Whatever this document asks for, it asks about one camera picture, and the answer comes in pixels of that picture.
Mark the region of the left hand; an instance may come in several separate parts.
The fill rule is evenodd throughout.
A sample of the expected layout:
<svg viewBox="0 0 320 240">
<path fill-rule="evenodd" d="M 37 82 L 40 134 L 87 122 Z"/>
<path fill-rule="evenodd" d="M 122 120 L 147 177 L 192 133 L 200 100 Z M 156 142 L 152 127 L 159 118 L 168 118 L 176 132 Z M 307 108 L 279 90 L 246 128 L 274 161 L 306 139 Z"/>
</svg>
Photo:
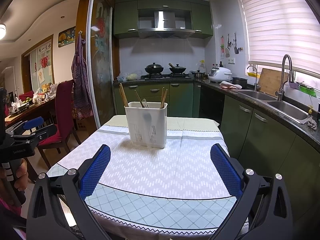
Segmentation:
<svg viewBox="0 0 320 240">
<path fill-rule="evenodd" d="M 28 171 L 27 171 L 27 162 L 25 159 L 21 160 L 21 165 L 17 169 L 16 172 L 17 180 L 14 184 L 14 187 L 18 189 L 18 191 L 24 191 L 28 186 Z M 5 179 L 6 174 L 4 169 L 1 167 L 1 179 Z M 5 189 L 2 181 L 1 181 L 1 196 L 4 196 L 4 194 L 7 192 Z"/>
</svg>

